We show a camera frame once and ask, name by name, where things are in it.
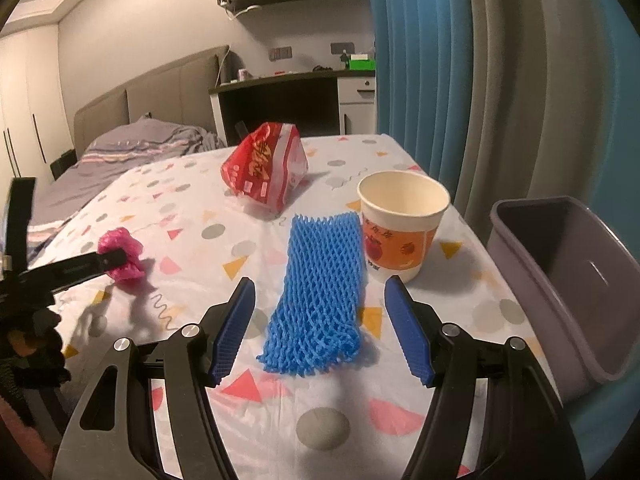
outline wall switch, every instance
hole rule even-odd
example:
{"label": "wall switch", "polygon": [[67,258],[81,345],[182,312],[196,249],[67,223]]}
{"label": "wall switch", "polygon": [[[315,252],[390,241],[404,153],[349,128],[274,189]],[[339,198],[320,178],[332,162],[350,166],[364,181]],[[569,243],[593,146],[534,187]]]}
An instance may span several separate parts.
{"label": "wall switch", "polygon": [[281,59],[291,59],[293,50],[290,46],[279,46],[269,49],[269,61],[279,61]]}
{"label": "wall switch", "polygon": [[355,54],[356,47],[353,43],[332,43],[331,44],[331,53],[334,55],[340,56],[344,51],[347,51],[347,54]]}

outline wardrobe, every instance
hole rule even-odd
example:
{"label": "wardrobe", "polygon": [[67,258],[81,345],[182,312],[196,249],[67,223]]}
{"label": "wardrobe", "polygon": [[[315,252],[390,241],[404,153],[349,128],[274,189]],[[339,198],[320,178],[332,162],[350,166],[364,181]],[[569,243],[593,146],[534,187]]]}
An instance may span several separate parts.
{"label": "wardrobe", "polygon": [[14,176],[38,179],[36,196],[53,182],[50,164],[73,148],[60,89],[58,26],[0,39],[0,203]]}

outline polka dot tablecloth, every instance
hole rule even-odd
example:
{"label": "polka dot tablecloth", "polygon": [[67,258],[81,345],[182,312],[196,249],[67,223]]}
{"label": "polka dot tablecloth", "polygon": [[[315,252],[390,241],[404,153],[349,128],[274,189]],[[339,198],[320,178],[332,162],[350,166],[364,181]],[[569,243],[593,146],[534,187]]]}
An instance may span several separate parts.
{"label": "polka dot tablecloth", "polygon": [[[233,196],[220,177],[230,149],[131,170],[76,216],[38,263],[95,250],[107,230],[124,226],[144,246],[148,283],[113,285],[103,276],[61,293],[55,309],[74,380],[74,402],[113,341],[167,338],[228,300],[242,276],[257,303],[229,377],[208,390],[210,405],[238,474],[244,479],[400,478],[429,409],[432,390],[409,372],[386,314],[383,284],[369,280],[358,312],[363,343],[356,362],[309,378],[262,371],[265,328],[283,289],[287,241],[295,214],[359,211],[356,186],[380,170],[420,171],[387,136],[303,139],[309,173],[280,215]],[[444,215],[420,274],[408,287],[443,321],[474,337],[503,343],[523,337],[548,371],[526,316],[488,254],[454,208]],[[165,471],[181,477],[162,381],[152,400]],[[460,472],[473,469],[486,383],[478,381]]]}

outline paper cup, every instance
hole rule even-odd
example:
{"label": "paper cup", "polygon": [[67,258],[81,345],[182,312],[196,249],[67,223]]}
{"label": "paper cup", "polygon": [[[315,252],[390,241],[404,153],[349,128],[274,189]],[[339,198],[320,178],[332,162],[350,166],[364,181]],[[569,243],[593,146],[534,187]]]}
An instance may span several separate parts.
{"label": "paper cup", "polygon": [[447,189],[415,171],[380,171],[360,181],[358,195],[367,269],[381,282],[394,274],[408,282],[449,206]]}

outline bed headboard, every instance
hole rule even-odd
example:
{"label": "bed headboard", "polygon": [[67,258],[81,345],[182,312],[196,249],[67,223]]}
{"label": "bed headboard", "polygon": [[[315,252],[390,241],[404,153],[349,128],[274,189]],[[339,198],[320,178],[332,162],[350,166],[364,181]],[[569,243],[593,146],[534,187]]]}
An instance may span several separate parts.
{"label": "bed headboard", "polygon": [[[210,48],[151,70],[94,99],[74,116],[74,144],[80,157],[94,139],[151,112],[155,119],[215,132],[209,89],[216,85],[228,45]],[[230,80],[228,59],[220,82]]]}

